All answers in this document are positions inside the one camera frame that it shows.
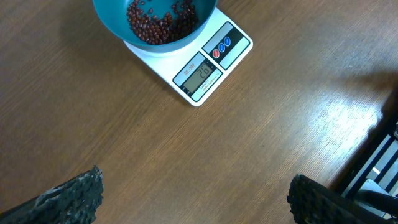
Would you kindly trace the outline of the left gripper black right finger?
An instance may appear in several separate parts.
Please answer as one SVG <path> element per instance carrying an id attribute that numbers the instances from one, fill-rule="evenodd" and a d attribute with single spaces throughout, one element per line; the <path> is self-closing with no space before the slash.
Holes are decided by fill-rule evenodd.
<path id="1" fill-rule="evenodd" d="M 397 224 L 397 197 L 363 189 L 353 202 L 298 174 L 287 202 L 295 223 Z"/>

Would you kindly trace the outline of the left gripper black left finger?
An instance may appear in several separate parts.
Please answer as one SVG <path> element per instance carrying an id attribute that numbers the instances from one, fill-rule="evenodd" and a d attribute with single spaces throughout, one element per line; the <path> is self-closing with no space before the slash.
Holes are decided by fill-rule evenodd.
<path id="1" fill-rule="evenodd" d="M 103 171 L 97 166 L 1 213 L 1 224 L 91 224 L 103 202 Z"/>

